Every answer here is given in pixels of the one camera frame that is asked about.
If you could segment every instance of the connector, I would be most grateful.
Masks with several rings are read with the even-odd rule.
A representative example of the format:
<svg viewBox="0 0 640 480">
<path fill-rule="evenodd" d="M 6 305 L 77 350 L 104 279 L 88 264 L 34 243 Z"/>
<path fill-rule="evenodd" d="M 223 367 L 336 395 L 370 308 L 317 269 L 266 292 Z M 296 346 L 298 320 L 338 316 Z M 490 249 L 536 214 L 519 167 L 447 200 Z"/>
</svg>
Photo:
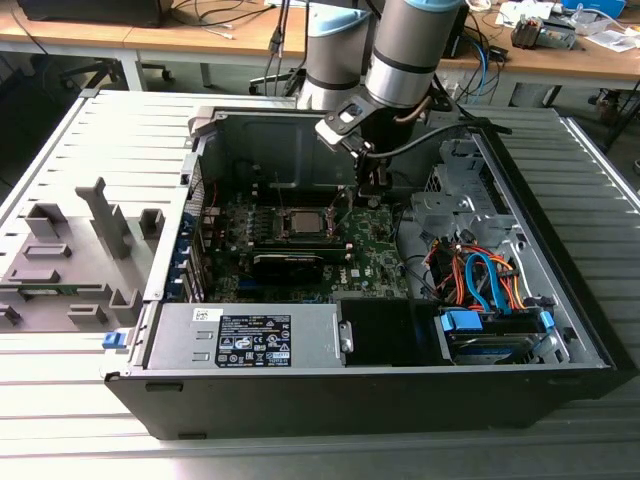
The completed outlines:
<svg viewBox="0 0 640 480">
<path fill-rule="evenodd" d="M 282 45 L 282 31 L 280 27 L 276 27 L 269 40 L 269 52 L 272 55 L 277 55 L 280 52 L 280 46 Z"/>
</svg>

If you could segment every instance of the sticker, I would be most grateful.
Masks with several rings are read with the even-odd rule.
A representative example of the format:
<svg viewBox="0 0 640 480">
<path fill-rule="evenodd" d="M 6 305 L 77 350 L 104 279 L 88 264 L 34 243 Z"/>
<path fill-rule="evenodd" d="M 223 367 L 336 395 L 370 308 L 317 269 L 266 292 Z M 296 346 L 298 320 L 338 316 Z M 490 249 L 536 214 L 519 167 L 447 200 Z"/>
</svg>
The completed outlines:
<svg viewBox="0 0 640 480">
<path fill-rule="evenodd" d="M 192 322 L 219 322 L 223 310 L 221 308 L 194 308 Z"/>
<path fill-rule="evenodd" d="M 219 312 L 217 315 L 220 327 L 216 351 L 216 365 L 219 367 L 291 366 L 291 316 L 223 316 L 222 309 L 195 310 Z"/>
</svg>

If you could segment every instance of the floor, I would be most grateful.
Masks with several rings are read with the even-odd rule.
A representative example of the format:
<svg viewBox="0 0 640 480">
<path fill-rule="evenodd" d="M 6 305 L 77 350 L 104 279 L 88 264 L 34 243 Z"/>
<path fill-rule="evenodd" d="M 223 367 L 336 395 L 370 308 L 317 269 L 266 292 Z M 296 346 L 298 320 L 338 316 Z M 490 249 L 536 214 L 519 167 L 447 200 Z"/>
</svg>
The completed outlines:
<svg viewBox="0 0 640 480">
<path fill-rule="evenodd" d="M 34 77 L 26 78 L 17 72 L 8 80 L 2 79 L 5 81 L 0 84 L 0 201 L 9 193 L 10 185 L 19 180 L 77 95 L 77 91 L 67 91 L 60 85 L 59 73 L 90 60 L 40 56 L 34 63 Z M 171 83 L 165 82 L 159 71 L 147 73 L 151 91 L 247 94 L 249 80 L 263 74 L 261 67 L 212 66 L 215 86 L 208 89 L 202 86 L 199 65 L 170 63 L 167 68 L 175 78 Z M 125 89 L 125 84 L 109 84 L 107 80 L 101 87 Z M 604 139 L 607 127 L 599 122 L 595 107 L 587 103 L 589 95 L 594 93 L 591 89 L 564 88 L 554 107 L 561 115 L 574 117 L 585 132 L 599 142 Z M 635 190 L 640 189 L 640 176 L 633 171 L 633 162 L 640 158 L 639 138 L 640 122 L 634 122 L 608 154 Z"/>
</svg>

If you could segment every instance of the slotted metal table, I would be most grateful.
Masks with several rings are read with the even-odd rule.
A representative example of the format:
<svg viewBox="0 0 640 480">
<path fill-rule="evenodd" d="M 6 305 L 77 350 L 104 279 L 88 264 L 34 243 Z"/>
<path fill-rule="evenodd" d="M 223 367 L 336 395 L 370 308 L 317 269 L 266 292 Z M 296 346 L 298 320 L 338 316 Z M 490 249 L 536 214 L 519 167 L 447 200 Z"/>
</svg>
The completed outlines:
<svg viewBox="0 0 640 480">
<path fill-rule="evenodd" d="M 196 107 L 278 106 L 259 97 L 100 92 L 79 98 L 0 207 L 0 273 L 34 202 L 89 216 L 74 193 L 97 175 L 125 215 L 163 208 L 190 151 Z M 640 362 L 640 201 L 570 119 L 471 108 L 509 125 L 504 143 L 629 352 Z M 163 442 L 103 386 L 102 334 L 0 335 L 3 477 L 636 479 L 640 380 L 526 430 Z M 265 414 L 279 415 L 265 406 Z"/>
</svg>

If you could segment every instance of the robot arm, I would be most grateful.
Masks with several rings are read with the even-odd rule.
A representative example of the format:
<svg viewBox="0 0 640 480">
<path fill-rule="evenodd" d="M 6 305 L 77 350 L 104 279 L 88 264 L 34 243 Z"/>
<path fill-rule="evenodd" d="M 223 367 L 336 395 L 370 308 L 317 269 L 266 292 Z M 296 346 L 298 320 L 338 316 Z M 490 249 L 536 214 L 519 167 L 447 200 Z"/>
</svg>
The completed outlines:
<svg viewBox="0 0 640 480">
<path fill-rule="evenodd" d="M 365 88 L 316 126 L 332 149 L 347 148 L 356 162 L 359 194 L 389 185 L 385 162 L 371 151 L 390 152 L 409 141 L 461 0 L 388 0 L 373 47 Z"/>
</svg>

